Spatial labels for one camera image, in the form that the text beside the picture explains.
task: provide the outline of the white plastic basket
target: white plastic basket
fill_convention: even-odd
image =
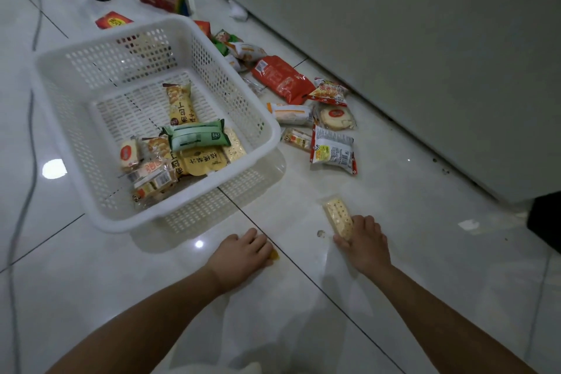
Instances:
[[[129,179],[119,170],[120,144],[132,135],[157,135],[169,122],[162,83],[189,80],[200,121],[224,118],[247,156],[139,211]],[[176,212],[249,169],[280,140],[280,127],[267,109],[199,27],[182,16],[104,30],[99,37],[38,53],[32,84],[86,212],[108,232]],[[257,176],[248,175],[251,186],[264,179]],[[212,198],[201,201],[187,216],[179,215],[186,226],[202,216],[199,211],[208,215],[216,209]],[[177,214],[171,218],[177,223]]]

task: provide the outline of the hand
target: hand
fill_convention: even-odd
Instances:
[[[388,239],[382,234],[379,224],[372,216],[353,216],[353,231],[351,240],[345,241],[335,234],[333,241],[357,271],[374,281],[377,274],[391,267]]]
[[[273,245],[255,228],[249,229],[242,238],[236,234],[227,236],[209,258],[209,269],[219,283],[222,293],[233,290],[247,280],[252,273],[273,264],[269,256]]]

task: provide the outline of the red snack bag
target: red snack bag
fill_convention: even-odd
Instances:
[[[210,23],[207,21],[195,21],[195,24],[199,26],[201,31],[207,35],[209,39],[212,40],[212,34],[210,34]]]
[[[303,104],[306,95],[315,90],[310,80],[276,55],[261,59],[251,74],[292,105]]]
[[[134,22],[132,19],[122,16],[121,14],[117,14],[115,11],[111,11],[107,15],[98,19],[95,22],[95,25],[102,30],[105,30],[107,28],[117,27],[119,25],[125,25],[132,22]]]

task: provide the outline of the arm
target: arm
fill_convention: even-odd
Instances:
[[[372,216],[354,216],[350,242],[333,240],[395,307],[440,374],[534,373],[490,335],[392,266],[388,240]]]
[[[253,228],[239,239],[228,236],[205,266],[95,330],[47,374],[151,373],[189,322],[216,297],[269,265],[272,250]]]

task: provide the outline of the white tissue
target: white tissue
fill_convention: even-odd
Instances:
[[[247,10],[238,2],[228,0],[230,4],[230,16],[239,21],[247,21]]]

